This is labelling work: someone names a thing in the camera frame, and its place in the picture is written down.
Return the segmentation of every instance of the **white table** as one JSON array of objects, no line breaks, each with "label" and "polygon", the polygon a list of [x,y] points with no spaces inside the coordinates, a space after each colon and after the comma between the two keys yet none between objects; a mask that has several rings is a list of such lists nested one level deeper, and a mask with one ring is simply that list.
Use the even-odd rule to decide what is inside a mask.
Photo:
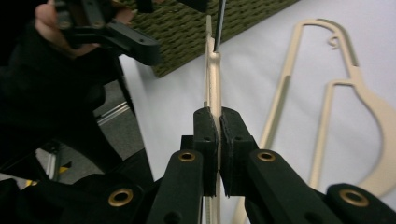
[{"label": "white table", "polygon": [[[396,1],[390,0],[304,0],[260,22],[220,46],[222,105],[238,111],[259,142],[294,25],[322,18],[346,28],[365,83],[396,108],[395,10]],[[324,86],[347,77],[340,50],[331,50],[327,44],[330,36],[323,28],[304,29],[272,148],[304,180],[312,165]],[[121,62],[151,169],[158,179],[170,156],[179,150],[181,135],[193,134],[192,114],[204,103],[205,58],[201,56],[162,78],[133,59],[121,56]],[[336,89],[332,108],[322,192],[331,184],[358,183],[373,169],[381,152],[381,133],[375,120],[351,88]],[[396,209],[396,190],[381,199]],[[235,202],[224,198],[222,223],[230,223]]]}]

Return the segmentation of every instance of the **gray floor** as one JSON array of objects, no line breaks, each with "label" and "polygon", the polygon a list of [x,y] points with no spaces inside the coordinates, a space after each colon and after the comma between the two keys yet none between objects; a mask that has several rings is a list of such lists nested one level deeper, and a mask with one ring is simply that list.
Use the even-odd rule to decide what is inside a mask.
[{"label": "gray floor", "polygon": [[[125,98],[120,91],[119,83],[117,81],[111,82],[106,85],[106,102],[94,112],[96,115],[104,114],[123,102],[125,102]],[[102,124],[101,129],[110,144],[124,159],[144,148],[136,118],[129,109]],[[68,146],[61,145],[61,149],[56,156],[60,166],[71,163],[69,169],[58,175],[57,181],[59,182],[72,184],[84,176],[101,174],[101,171],[95,165]],[[49,154],[39,149],[37,157],[47,169]],[[26,186],[26,180],[24,179],[0,174],[0,180],[6,178],[17,179],[20,188]]]}]

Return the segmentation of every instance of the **human hand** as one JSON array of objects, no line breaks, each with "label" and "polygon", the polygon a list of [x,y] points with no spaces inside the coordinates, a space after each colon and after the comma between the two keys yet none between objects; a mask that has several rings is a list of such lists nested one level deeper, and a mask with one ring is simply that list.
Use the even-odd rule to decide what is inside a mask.
[{"label": "human hand", "polygon": [[[134,17],[134,13],[128,7],[116,2],[112,4],[117,10],[115,20],[128,23]],[[49,0],[47,4],[42,4],[35,9],[35,28],[43,38],[49,41],[54,49],[71,59],[87,54],[99,47],[99,45],[95,43],[83,44],[78,49],[72,49],[70,47],[64,35],[58,29],[54,0]]]}]

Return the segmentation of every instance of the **woven basket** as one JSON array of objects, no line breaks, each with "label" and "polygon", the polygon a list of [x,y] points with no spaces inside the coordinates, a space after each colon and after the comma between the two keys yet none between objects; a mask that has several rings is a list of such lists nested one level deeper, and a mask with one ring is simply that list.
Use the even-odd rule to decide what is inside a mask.
[{"label": "woven basket", "polygon": [[[230,0],[226,2],[221,42],[231,39],[292,5],[298,0]],[[119,0],[136,8],[134,0]],[[164,77],[185,63],[205,53],[206,14],[211,15],[216,31],[219,0],[208,3],[207,12],[196,11],[176,0],[154,5],[153,13],[137,13],[131,21],[134,29],[160,42],[162,62],[152,66],[156,77]]]}]

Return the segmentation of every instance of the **green woven material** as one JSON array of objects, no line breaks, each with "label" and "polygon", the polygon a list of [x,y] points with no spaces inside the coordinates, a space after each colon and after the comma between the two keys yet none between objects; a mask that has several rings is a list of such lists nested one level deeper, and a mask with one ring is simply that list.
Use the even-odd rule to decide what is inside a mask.
[{"label": "green woven material", "polygon": [[[134,0],[119,0],[136,8]],[[221,42],[225,42],[292,5],[298,0],[229,0],[226,3]],[[152,66],[157,77],[164,77],[185,63],[205,53],[206,15],[212,16],[216,31],[219,0],[208,4],[207,12],[198,12],[175,0],[155,4],[153,13],[137,13],[131,21],[136,30],[160,42],[162,62]]]}]

